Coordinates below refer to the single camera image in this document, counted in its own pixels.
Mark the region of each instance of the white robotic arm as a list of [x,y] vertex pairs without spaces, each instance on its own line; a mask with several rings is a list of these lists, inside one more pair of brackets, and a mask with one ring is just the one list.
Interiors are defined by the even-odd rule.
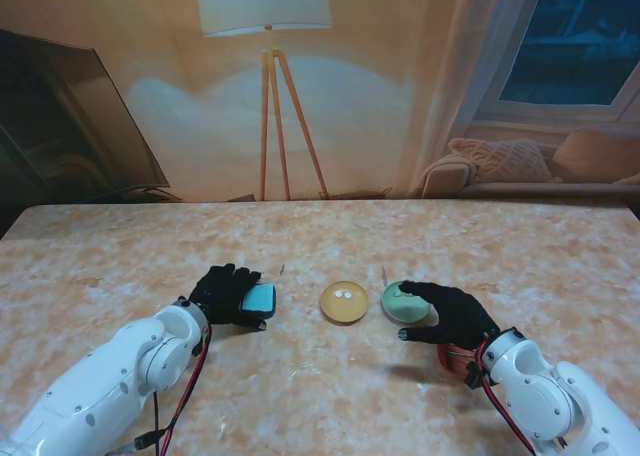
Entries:
[[[491,379],[503,384],[507,411],[539,456],[631,456],[640,453],[640,431],[578,366],[555,367],[538,345],[510,330],[482,355]],[[566,448],[554,439],[582,427]]]
[[206,328],[200,308],[180,299],[119,329],[49,387],[11,440],[0,442],[0,455],[104,455],[147,397],[178,381]]

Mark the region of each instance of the yellow petri dish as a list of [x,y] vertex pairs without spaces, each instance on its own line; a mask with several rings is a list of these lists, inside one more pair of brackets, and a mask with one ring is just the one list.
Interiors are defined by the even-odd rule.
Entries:
[[359,284],[336,281],[324,290],[320,308],[330,319],[339,323],[352,323],[369,309],[369,295]]

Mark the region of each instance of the black glove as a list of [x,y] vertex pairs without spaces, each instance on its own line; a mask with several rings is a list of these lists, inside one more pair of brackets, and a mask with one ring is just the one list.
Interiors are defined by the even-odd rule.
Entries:
[[210,324],[236,324],[264,331],[267,329],[264,320],[241,312],[245,295],[260,276],[247,268],[236,270],[234,264],[211,266],[191,292],[189,301],[204,311]]
[[461,348],[474,350],[486,336],[500,332],[498,325],[478,300],[461,289],[435,283],[405,281],[400,285],[400,291],[420,296],[431,303],[440,319],[437,326],[401,329],[398,337],[403,341],[453,343]]

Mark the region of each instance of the floor lamp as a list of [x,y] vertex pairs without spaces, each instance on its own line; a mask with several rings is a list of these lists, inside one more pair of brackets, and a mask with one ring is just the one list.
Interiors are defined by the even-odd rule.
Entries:
[[300,122],[311,161],[320,183],[321,195],[329,199],[311,133],[302,111],[284,50],[274,44],[274,33],[281,30],[313,30],[331,27],[328,0],[198,0],[200,22],[206,37],[233,37],[255,32],[266,33],[266,49],[262,54],[262,128],[260,138],[260,201],[266,198],[267,136],[269,121],[269,86],[273,98],[280,165],[287,201],[291,200],[287,153],[282,129],[276,60],[280,66],[293,106]]

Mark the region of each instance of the green petri dish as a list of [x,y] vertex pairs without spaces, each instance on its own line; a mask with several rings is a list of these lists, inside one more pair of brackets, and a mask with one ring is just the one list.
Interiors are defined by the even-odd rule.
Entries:
[[387,286],[382,296],[382,307],[393,319],[401,323],[417,323],[425,318],[431,305],[419,296],[400,291],[402,281]]

